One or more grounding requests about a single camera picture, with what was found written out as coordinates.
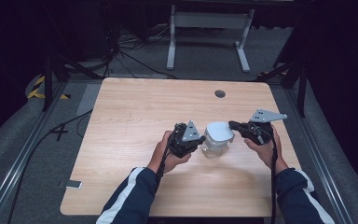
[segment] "wooden table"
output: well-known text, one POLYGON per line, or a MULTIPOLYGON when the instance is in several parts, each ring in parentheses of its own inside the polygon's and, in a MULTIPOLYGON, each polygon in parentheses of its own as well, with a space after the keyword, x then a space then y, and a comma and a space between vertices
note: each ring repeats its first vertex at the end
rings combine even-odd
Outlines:
MULTIPOLYGON (((107 78, 103 81, 71 180, 65 215, 99 215, 133 167, 146 166, 175 123, 194 120, 200 133, 214 121, 249 121, 257 108, 279 112, 265 83, 107 78), (214 95, 217 90, 224 98, 214 95)), ((300 168, 281 120, 273 121, 289 166, 300 168)), ((152 217, 269 217, 270 170, 235 132, 217 159, 200 149, 161 180, 152 217)))

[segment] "gray carpet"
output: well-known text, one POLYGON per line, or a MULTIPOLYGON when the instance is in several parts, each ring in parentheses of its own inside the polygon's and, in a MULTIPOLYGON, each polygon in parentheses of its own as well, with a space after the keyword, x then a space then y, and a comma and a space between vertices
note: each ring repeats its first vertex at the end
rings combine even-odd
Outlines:
MULTIPOLYGON (((234 41, 241 36, 241 33, 237 31, 225 30, 222 33, 213 31, 213 34, 210 34, 201 30, 184 30, 177 37, 175 67, 172 71, 165 69, 169 46, 169 42, 165 39, 124 52, 156 71, 169 73, 180 79, 248 81, 256 78, 260 72, 273 69, 272 65, 290 33, 290 29, 252 29, 245 44, 246 56, 251 67, 249 74, 241 71, 236 50, 233 48, 234 41)), ((119 54, 109 66, 110 77, 165 78, 156 71, 151 71, 130 57, 119 54)), ((104 68, 95 72, 102 75, 104 68)), ((337 211, 311 159, 310 149, 306 144, 307 136, 301 129, 297 111, 291 106, 291 99, 288 97, 288 95, 296 94, 296 86, 291 90, 284 90, 276 84, 281 79, 282 77, 274 77, 268 81, 268 84, 280 111, 288 115, 284 123, 303 170, 314 181, 322 206, 338 223, 337 211)), ((72 74, 64 88, 64 93, 70 94, 71 98, 59 100, 53 107, 39 139, 51 128, 91 109, 99 84, 101 81, 92 80, 83 74, 72 74)), ((33 85, 34 81, 30 83, 27 90, 24 90, 24 94, 28 93, 33 85)), ((42 107, 42 99, 30 99, 28 104, 14 114, 0 129, 0 186, 31 133, 42 107)), ((358 223, 358 176, 352 170, 337 139, 332 134, 322 110, 313 97, 310 85, 307 88, 305 113, 306 118, 301 121, 309 125, 313 139, 337 183, 352 223, 358 223)), ((89 118, 90 116, 86 116, 84 119, 77 119, 65 125, 68 133, 64 133, 60 141, 58 141, 58 135, 52 133, 37 147, 26 169, 11 223, 95 222, 97 217, 93 216, 67 217, 62 215, 60 205, 64 189, 58 188, 59 183, 67 180, 72 172, 82 142, 81 136, 87 128, 89 118)), ((0 211, 0 223, 7 223, 14 192, 15 190, 12 191, 0 211)), ((249 219, 243 218, 208 219, 203 222, 202 220, 187 221, 188 223, 250 223, 249 219)), ((151 219, 150 223, 177 222, 155 218, 151 219)))

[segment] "black cable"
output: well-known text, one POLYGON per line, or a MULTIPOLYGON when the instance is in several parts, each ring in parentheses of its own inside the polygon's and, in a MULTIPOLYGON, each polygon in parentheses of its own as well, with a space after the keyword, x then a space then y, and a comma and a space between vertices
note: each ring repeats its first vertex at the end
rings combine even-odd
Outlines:
POLYGON ((37 147, 40 145, 40 143, 42 143, 42 141, 43 141, 49 134, 51 134, 51 133, 53 133, 54 131, 56 131, 57 129, 61 128, 61 126, 64 126, 64 125, 66 125, 66 124, 68 124, 68 123, 70 123, 70 122, 72 122, 72 121, 74 121, 74 120, 76 120, 76 119, 79 119, 79 118, 81 118, 81 117, 83 117, 83 116, 86 116, 86 115, 88 115, 88 114, 91 113, 91 112, 92 112, 92 109, 91 109, 90 111, 88 111, 88 112, 86 112, 86 113, 80 115, 80 116, 75 117, 74 119, 70 119, 70 120, 68 120, 68 121, 66 121, 66 122, 64 122, 64 123, 61 123, 61 124, 57 125, 56 127, 52 128, 50 131, 48 131, 48 132, 36 143, 36 145, 34 146, 34 148, 33 148, 32 151, 31 151, 31 153, 30 153, 30 155, 29 155, 27 161, 25 162, 24 168, 23 168, 23 170, 22 170, 22 172, 21 172, 21 174, 20 174, 19 183, 18 183, 18 186, 17 186, 16 194, 15 194, 14 199, 13 199, 13 203, 12 203, 11 208, 10 208, 10 213, 9 213, 9 216, 8 216, 8 219, 7 219, 7 224, 10 224, 10 223, 11 223, 11 219, 12 219, 12 217, 13 217, 14 208, 15 208, 15 206, 16 206, 17 198, 19 197, 19 193, 20 193, 20 189, 21 189, 21 183, 22 183, 22 180, 23 180, 23 178, 24 178, 25 171, 26 171, 26 169, 27 169, 27 167, 28 167, 28 164, 30 163, 30 160, 31 160, 31 158, 33 157, 34 152, 36 151, 37 147))
POLYGON ((115 55, 115 58, 121 63, 121 66, 123 66, 123 68, 127 69, 127 71, 129 71, 129 73, 130 73, 133 77, 136 77, 136 76, 131 72, 131 70, 130 70, 128 67, 124 66, 124 64, 121 62, 121 60, 120 60, 118 57, 116 57, 116 55, 115 55))
POLYGON ((170 153, 171 153, 171 152, 168 152, 168 149, 170 148, 172 139, 173 139, 173 134, 171 133, 170 137, 168 138, 167 146, 165 147, 164 153, 162 154, 161 162, 159 163, 159 167, 157 170, 157 176, 159 176, 160 178, 162 178, 164 176, 165 160, 167 160, 168 155, 170 155, 170 153))
POLYGON ((151 71, 153 71, 153 72, 155 72, 155 73, 157 73, 157 74, 163 74, 163 75, 166 75, 166 76, 168 76, 168 77, 172 77, 173 79, 179 79, 178 77, 176 77, 176 76, 174 76, 174 75, 171 75, 171 74, 168 74, 168 73, 164 73, 164 72, 159 72, 159 71, 157 71, 157 70, 155 70, 155 69, 149 67, 148 65, 146 65, 146 64, 144 64, 144 63, 142 63, 142 62, 140 62, 139 60, 133 58, 132 56, 130 56, 129 54, 127 54, 127 53, 125 53, 125 52, 123 52, 123 51, 120 51, 120 53, 122 53, 122 54, 128 56, 129 58, 133 59, 133 60, 136 61, 137 63, 140 63, 141 65, 145 66, 146 68, 150 69, 151 71))
MULTIPOLYGON (((89 69, 90 71, 95 71, 95 70, 98 70, 100 68, 103 68, 104 66, 106 66, 107 63, 109 63, 108 60, 106 60, 103 63, 99 63, 99 64, 92 65, 90 67, 85 67, 85 68, 89 69)), ((66 69, 71 73, 81 73, 81 71, 79 71, 79 70, 77 70, 75 68, 66 67, 66 69)))
POLYGON ((122 33, 120 35, 120 37, 125 35, 126 38, 124 40, 122 40, 122 41, 118 41, 118 44, 120 45, 120 49, 126 50, 126 51, 130 51, 130 50, 133 50, 133 49, 141 49, 146 45, 157 43, 161 39, 163 39, 164 37, 159 37, 159 36, 160 35, 165 36, 169 31, 168 28, 169 28, 169 26, 164 28, 162 31, 159 31, 155 36, 149 35, 149 37, 147 38, 147 40, 145 42, 142 41, 140 38, 137 38, 136 35, 132 35, 130 32, 125 32, 125 33, 122 33), (134 43, 132 47, 122 46, 122 44, 127 44, 127 43, 130 43, 130 42, 134 43))
POLYGON ((77 123, 76 132, 77 132, 77 135, 79 135, 81 138, 83 138, 84 135, 81 135, 81 134, 80 134, 80 132, 79 132, 79 126, 80 126, 81 121, 83 121, 83 119, 85 119, 89 114, 91 114, 91 110, 89 111, 88 114, 84 114, 84 117, 77 123))
POLYGON ((110 68, 109 68, 109 66, 107 67, 107 76, 110 77, 110 68))
POLYGON ((276 189, 275 189, 275 171, 276 171, 276 163, 278 159, 278 149, 277 144, 275 142, 275 138, 272 134, 265 131, 264 129, 259 129, 261 132, 265 133, 271 139, 274 148, 272 149, 272 158, 271 158, 271 204, 272 204, 272 211, 271 211, 271 224, 275 223, 276 217, 276 189))
POLYGON ((104 77, 106 77, 106 72, 108 72, 108 70, 109 70, 109 63, 107 63, 106 66, 105 66, 105 70, 104 70, 104 72, 103 72, 103 76, 104 76, 104 77))

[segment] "jacket sleeve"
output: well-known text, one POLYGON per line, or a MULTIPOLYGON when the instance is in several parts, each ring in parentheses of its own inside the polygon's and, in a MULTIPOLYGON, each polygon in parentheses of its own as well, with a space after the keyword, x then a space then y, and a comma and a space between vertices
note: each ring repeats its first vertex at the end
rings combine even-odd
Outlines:
POLYGON ((321 205, 312 197, 314 187, 310 178, 294 168, 277 175, 276 192, 286 224, 334 223, 321 205))
POLYGON ((97 224, 146 223, 158 182, 152 170, 134 168, 103 207, 97 224))

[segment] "metal leg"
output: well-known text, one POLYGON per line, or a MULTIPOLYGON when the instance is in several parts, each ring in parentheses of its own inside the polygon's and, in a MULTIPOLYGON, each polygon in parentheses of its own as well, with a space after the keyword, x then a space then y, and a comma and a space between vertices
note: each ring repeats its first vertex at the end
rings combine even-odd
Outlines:
POLYGON ((281 65, 280 67, 268 72, 268 73, 262 73, 264 76, 259 76, 256 79, 251 80, 250 82, 265 82, 265 81, 269 80, 270 78, 275 77, 288 69, 290 71, 290 69, 292 67, 294 67, 295 65, 296 65, 296 62, 286 63, 286 64, 281 65))
POLYGON ((249 11, 248 18, 247 18, 245 24, 243 25, 243 32, 242 32, 241 42, 240 41, 235 42, 238 57, 240 58, 240 62, 241 62, 241 66, 242 66, 242 71, 244 73, 249 73, 251 71, 251 69, 249 67, 249 64, 248 64, 248 61, 246 60, 246 56, 245 56, 245 52, 243 50, 243 46, 245 45, 245 40, 246 40, 246 37, 248 36, 249 28, 251 27, 252 18, 254 16, 254 13, 255 13, 255 11, 253 9, 251 9, 249 11))
POLYGON ((300 80, 298 83, 298 97, 297 97, 297 108, 302 118, 305 118, 304 101, 305 101, 306 87, 307 87, 307 69, 303 67, 302 73, 300 74, 300 80))
POLYGON ((302 62, 293 63, 293 65, 287 70, 286 76, 281 81, 282 87, 285 89, 292 89, 298 78, 301 76, 303 70, 304 64, 302 62))
POLYGON ((171 22, 170 22, 170 31, 171 31, 171 42, 170 48, 168 50, 168 61, 167 61, 167 69, 173 70, 173 65, 175 62, 175 6, 171 8, 171 22))

